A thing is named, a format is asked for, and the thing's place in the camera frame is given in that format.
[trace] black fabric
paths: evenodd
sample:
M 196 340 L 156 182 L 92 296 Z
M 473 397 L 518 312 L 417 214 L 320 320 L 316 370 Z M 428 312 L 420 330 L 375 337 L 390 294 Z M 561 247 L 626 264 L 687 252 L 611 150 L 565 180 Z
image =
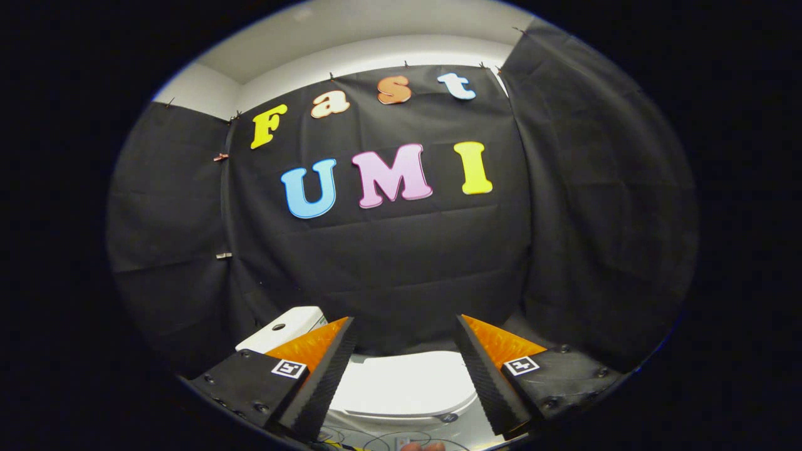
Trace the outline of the black fabric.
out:
M 540 19 L 500 75 L 532 193 L 527 319 L 627 372 L 670 331 L 694 271 L 683 148 L 635 82 Z
M 234 308 L 229 263 L 216 259 L 229 248 L 213 158 L 228 134 L 223 120 L 150 104 L 109 192 L 107 248 L 122 300 L 145 339 L 189 377 L 231 354 L 239 323 L 254 322 Z
M 111 180 L 107 245 L 116 273 L 227 251 L 220 210 L 229 126 L 187 108 L 152 103 L 132 129 Z
M 451 95 L 437 81 L 448 72 L 467 78 L 476 98 Z M 377 83 L 394 75 L 409 79 L 412 97 L 382 104 Z M 313 118 L 313 100 L 333 90 L 346 93 L 349 109 Z M 273 140 L 251 149 L 253 118 L 281 104 L 288 111 Z M 449 319 L 456 313 L 497 325 L 512 314 L 529 258 L 529 187 L 509 101 L 489 69 L 361 72 L 292 91 L 235 122 L 225 211 L 237 280 L 254 302 L 281 312 L 316 305 L 330 319 L 354 316 L 357 352 L 372 355 L 419 350 L 421 343 L 451 347 Z M 463 141 L 484 145 L 490 193 L 462 192 L 462 160 L 453 146 Z M 351 158 L 372 151 L 392 165 L 398 147 L 410 143 L 423 146 L 423 171 L 434 193 L 360 208 L 360 172 Z M 316 201 L 321 187 L 311 166 L 326 158 L 337 160 L 334 206 L 311 219 L 293 216 L 282 174 L 306 169 L 306 199 Z

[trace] letter m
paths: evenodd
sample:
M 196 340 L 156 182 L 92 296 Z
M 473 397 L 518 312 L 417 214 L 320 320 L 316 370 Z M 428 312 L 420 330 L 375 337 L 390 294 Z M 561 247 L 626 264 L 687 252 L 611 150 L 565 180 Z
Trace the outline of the letter m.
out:
M 362 175 L 363 198 L 359 206 L 372 209 L 382 204 L 383 198 L 376 193 L 376 186 L 382 189 L 391 202 L 398 196 L 401 180 L 404 190 L 401 197 L 408 201 L 431 196 L 431 186 L 426 184 L 423 166 L 420 164 L 420 144 L 405 144 L 395 154 L 393 167 L 388 168 L 376 152 L 365 152 L 355 155 L 351 160 L 359 167 Z

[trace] wire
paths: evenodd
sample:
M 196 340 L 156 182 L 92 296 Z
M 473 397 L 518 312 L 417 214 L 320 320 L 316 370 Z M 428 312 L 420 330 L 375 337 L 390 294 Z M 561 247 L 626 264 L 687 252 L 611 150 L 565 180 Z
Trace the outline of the wire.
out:
M 342 443 L 342 441 L 344 441 L 344 440 L 346 439 L 346 435 L 345 435 L 344 433 L 341 433 L 341 432 L 340 432 L 340 431 L 338 431 L 337 429 L 333 429 L 333 428 L 331 428 L 331 427 L 329 427 L 329 426 L 321 426 L 321 429 L 322 429 L 322 428 L 328 428 L 328 429 L 331 429 L 331 430 L 335 431 L 337 434 L 339 434 L 339 436 L 340 436 L 341 438 L 337 439 L 337 443 Z
M 397 432 L 397 433 L 386 433 L 386 434 L 384 434 L 384 435 L 380 435 L 380 436 L 376 437 L 375 439 L 373 439 L 373 440 L 371 440 L 371 441 L 375 441 L 375 440 L 381 440 L 381 438 L 382 438 L 382 437 L 387 437 L 388 435 L 393 435 L 393 434 L 423 434 L 423 435 L 425 435 L 426 437 L 429 437 L 429 440 L 427 440 L 427 441 L 426 441 L 426 443 L 422 444 L 422 446 L 425 446 L 427 443 L 429 443 L 429 441 L 431 441 L 431 436 L 430 436 L 429 434 L 427 434 L 427 433 L 423 432 L 423 431 L 411 431 L 411 432 L 408 432 L 408 431 L 399 431 L 399 432 Z M 367 442 L 367 443 L 366 443 L 366 444 L 363 446 L 363 448 L 364 448 L 364 449 L 367 449 L 367 444 L 368 444 L 368 443 L 371 443 L 371 441 L 368 441 L 368 442 Z
M 384 440 L 382 440 L 382 439 L 378 438 L 377 436 L 375 436 L 375 435 L 373 435 L 373 434 L 369 434 L 369 433 L 366 433 L 366 432 L 364 432 L 364 431 L 359 431 L 359 430 L 357 430 L 357 429 L 341 428 L 341 427 L 339 427 L 339 426 L 337 426 L 336 428 L 335 428 L 334 426 L 326 426 L 326 427 L 327 427 L 327 428 L 329 428 L 329 429 L 333 429 L 333 430 L 335 430 L 335 431 L 336 431 L 337 429 L 343 429 L 343 430 L 346 430 L 346 431 L 354 431 L 355 433 L 361 433 L 361 434 L 365 434 L 365 435 L 367 435 L 367 436 L 369 436 L 369 437 L 373 437 L 375 440 L 381 441 L 381 442 L 382 442 L 382 443 L 383 443 L 383 444 L 384 444 L 384 445 L 387 447 L 387 451 L 392 451 L 392 448 L 390 448 L 390 446 L 387 444 L 387 442 L 385 442 Z
M 447 441 L 448 443 L 453 443 L 454 445 L 459 446 L 460 448 L 464 449 L 465 451 L 471 451 L 470 449 L 465 448 L 463 445 L 460 445 L 459 443 L 457 443 L 455 441 L 446 440 L 444 438 L 430 438 L 430 440 L 431 441 Z

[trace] white wall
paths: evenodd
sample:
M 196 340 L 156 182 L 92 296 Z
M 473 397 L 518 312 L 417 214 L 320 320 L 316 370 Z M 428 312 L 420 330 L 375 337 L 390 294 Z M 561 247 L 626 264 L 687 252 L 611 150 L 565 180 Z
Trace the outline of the white wall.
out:
M 512 46 L 446 35 L 389 36 L 332 47 L 284 64 L 248 82 L 240 90 L 237 109 L 247 111 L 267 100 L 306 85 L 382 67 L 461 64 L 501 67 Z
M 268 71 L 245 85 L 199 63 L 187 66 L 153 99 L 228 120 L 279 95 L 334 77 L 382 67 L 480 63 L 501 67 L 512 46 L 448 35 L 408 35 L 368 39 L 313 53 Z
M 178 105 L 228 120 L 236 115 L 236 102 L 242 86 L 198 63 L 189 64 L 174 76 L 156 96 L 154 102 Z

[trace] white ceiling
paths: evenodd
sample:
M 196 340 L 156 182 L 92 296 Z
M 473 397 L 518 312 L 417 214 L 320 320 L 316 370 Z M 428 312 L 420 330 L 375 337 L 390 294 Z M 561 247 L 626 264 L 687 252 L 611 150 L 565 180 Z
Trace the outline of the white ceiling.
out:
M 245 84 L 317 51 L 397 35 L 452 35 L 514 45 L 534 16 L 491 0 L 312 0 L 236 33 L 197 62 Z

